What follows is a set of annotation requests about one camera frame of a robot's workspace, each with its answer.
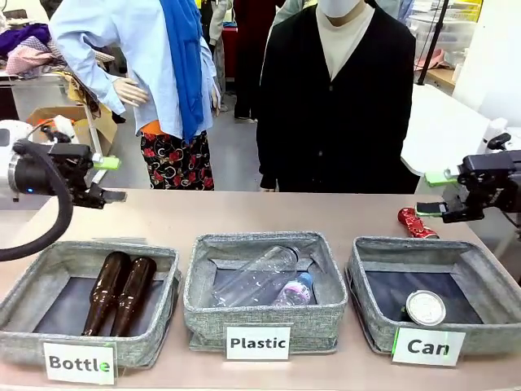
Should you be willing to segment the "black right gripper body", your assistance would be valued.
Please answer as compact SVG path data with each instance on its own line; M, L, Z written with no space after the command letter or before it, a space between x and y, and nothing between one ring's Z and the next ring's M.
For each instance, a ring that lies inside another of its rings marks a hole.
M458 169L467 208L520 212L520 150L466 156Z

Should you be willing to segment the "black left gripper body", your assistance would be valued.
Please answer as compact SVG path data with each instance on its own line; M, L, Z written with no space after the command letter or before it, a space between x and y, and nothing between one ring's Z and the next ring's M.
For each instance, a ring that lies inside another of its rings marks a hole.
M37 161L22 145L22 140L15 142L13 146L13 159L10 167L10 185L19 193L55 196L56 192L51 186L50 175L46 172L44 164ZM81 163L87 156L93 153L89 146L75 143L54 143L44 145L33 143L36 150L46 155L52 166L62 175L69 194L88 190L85 183L87 172L81 171Z

